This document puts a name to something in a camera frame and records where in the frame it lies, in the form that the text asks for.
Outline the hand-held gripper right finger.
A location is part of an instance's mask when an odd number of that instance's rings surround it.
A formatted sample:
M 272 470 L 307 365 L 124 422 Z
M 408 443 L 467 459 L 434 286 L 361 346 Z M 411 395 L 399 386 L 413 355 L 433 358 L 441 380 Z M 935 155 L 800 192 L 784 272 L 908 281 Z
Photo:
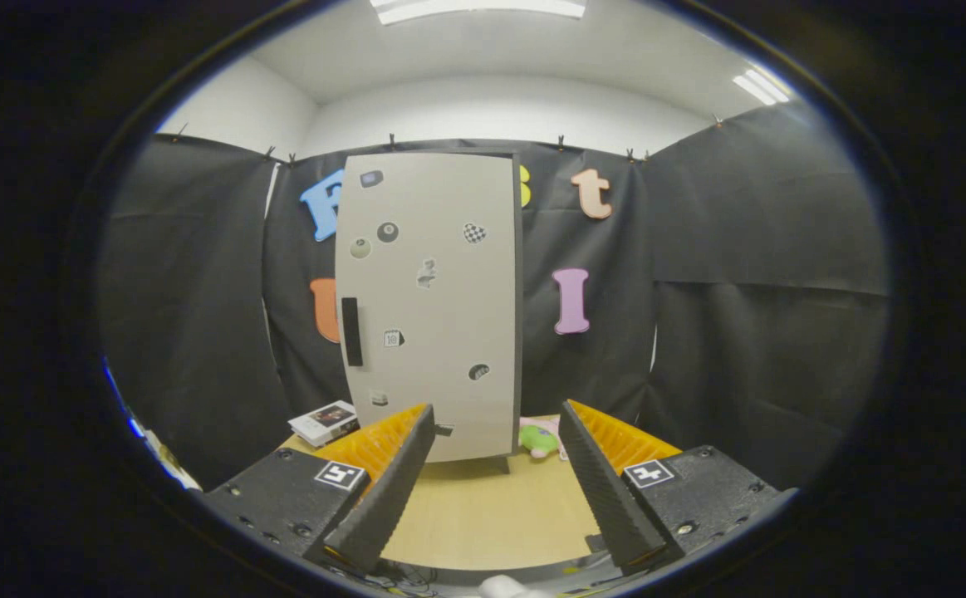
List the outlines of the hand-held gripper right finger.
M 574 400 L 560 409 L 559 436 L 612 563 L 627 574 L 718 547 L 794 495 L 717 447 L 679 449 Z

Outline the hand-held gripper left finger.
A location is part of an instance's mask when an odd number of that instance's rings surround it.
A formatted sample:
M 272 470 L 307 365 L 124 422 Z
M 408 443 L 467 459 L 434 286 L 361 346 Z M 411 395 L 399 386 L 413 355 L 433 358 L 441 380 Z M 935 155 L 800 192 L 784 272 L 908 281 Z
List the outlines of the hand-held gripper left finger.
M 278 448 L 200 498 L 255 541 L 371 574 L 434 439 L 433 406 L 417 404 L 313 452 Z

